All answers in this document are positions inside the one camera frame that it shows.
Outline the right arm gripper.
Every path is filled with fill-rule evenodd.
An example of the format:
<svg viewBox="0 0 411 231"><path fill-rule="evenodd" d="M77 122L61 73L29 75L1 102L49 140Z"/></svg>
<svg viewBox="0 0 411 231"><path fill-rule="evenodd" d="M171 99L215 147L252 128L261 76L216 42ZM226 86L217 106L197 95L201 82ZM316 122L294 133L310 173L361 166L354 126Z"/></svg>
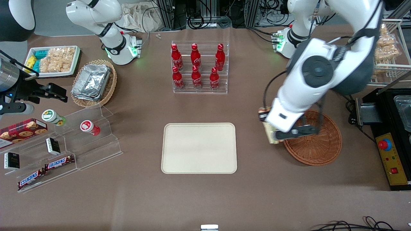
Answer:
<svg viewBox="0 0 411 231"><path fill-rule="evenodd" d="M13 90L13 102L29 101L32 103L39 103L40 97L53 98L66 103L68 97L66 91L62 92L62 87L54 83L47 85L39 85L36 81L37 76L20 75ZM41 92L40 97L35 95L36 91Z"/></svg>

